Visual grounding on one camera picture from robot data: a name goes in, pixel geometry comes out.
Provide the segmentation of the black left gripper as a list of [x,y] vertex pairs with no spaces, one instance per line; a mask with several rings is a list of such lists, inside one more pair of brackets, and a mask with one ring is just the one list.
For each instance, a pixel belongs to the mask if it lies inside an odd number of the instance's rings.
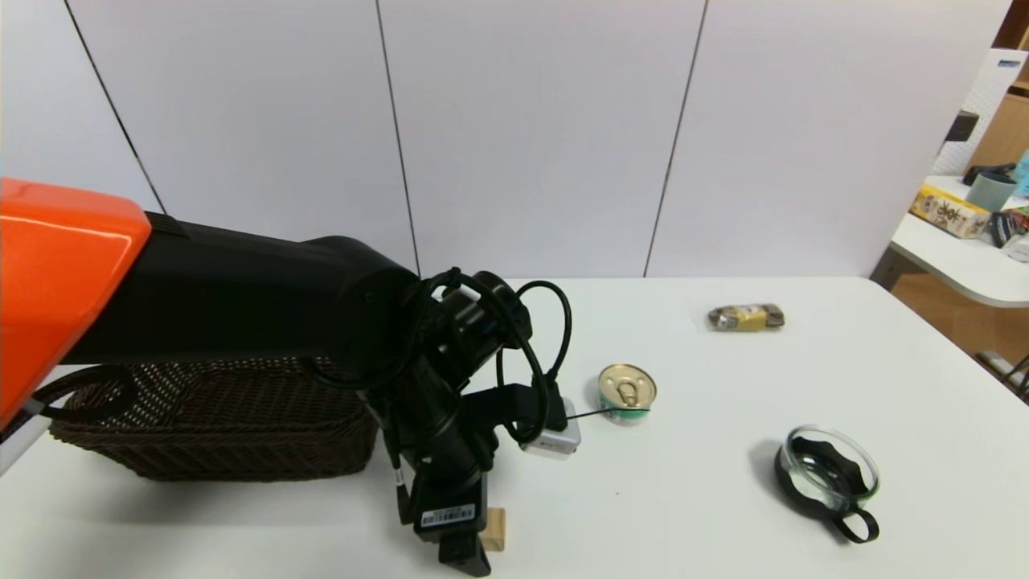
[[441,379],[400,382],[396,392],[396,453],[414,478],[398,487],[402,524],[438,543],[438,560],[468,577],[492,567],[477,532],[486,524],[486,474],[497,436],[461,411],[459,393]]

